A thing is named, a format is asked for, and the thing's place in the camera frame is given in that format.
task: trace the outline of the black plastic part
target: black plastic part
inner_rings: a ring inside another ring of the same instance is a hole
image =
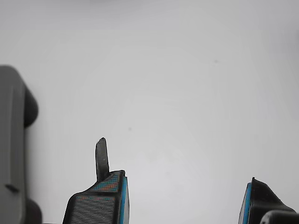
[[[295,211],[282,203],[267,184],[252,178],[249,224],[260,223],[262,217],[271,210]]]
[[[41,224],[42,223],[42,211],[31,199],[26,200],[26,215],[25,224]]]
[[[28,88],[25,88],[24,127],[28,127],[36,120],[38,105]]]
[[[97,181],[101,182],[109,175],[107,143],[105,138],[101,138],[96,145],[95,162],[97,169]]]
[[[97,181],[89,189],[76,193],[69,199],[63,224],[119,223],[125,171],[109,172],[107,146],[104,138],[96,145],[95,157]]]
[[[268,211],[260,224],[299,224],[299,214],[290,211]]]

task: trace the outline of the blue edge trim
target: blue edge trim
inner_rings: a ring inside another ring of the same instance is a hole
[[[246,190],[246,199],[245,199],[245,209],[244,209],[243,224],[247,224],[248,223],[249,207],[250,207],[250,196],[251,196],[251,183],[248,184],[247,190]]]
[[[121,210],[120,210],[120,224],[123,224],[124,214],[125,214],[125,203],[127,195],[127,177],[123,178],[122,191],[121,191]]]

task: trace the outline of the gray plastic housing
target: gray plastic housing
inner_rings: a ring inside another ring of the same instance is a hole
[[[38,107],[16,69],[0,66],[0,220],[23,224],[26,214],[24,128]]]

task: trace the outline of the ribbed texture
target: ribbed texture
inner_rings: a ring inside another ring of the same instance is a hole
[[[115,172],[111,174],[106,181],[103,181],[92,188],[92,191],[103,191],[103,192],[118,192],[118,182],[120,179],[120,173]]]
[[[114,197],[77,196],[71,224],[111,224]]]
[[[295,212],[274,194],[267,184],[252,179],[251,207],[249,224],[260,223],[262,217],[271,210],[284,210]]]

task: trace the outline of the black rounded component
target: black rounded component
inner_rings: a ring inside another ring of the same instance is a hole
[[[260,224],[298,224],[299,214],[292,211],[272,210],[262,218]]]
[[[30,90],[25,88],[24,127],[30,126],[38,115],[38,105]]]
[[[26,200],[25,224],[41,224],[42,211],[38,204],[31,199]]]
[[[282,203],[267,184],[252,178],[249,224],[260,223],[262,217],[271,210],[295,213],[293,209]]]

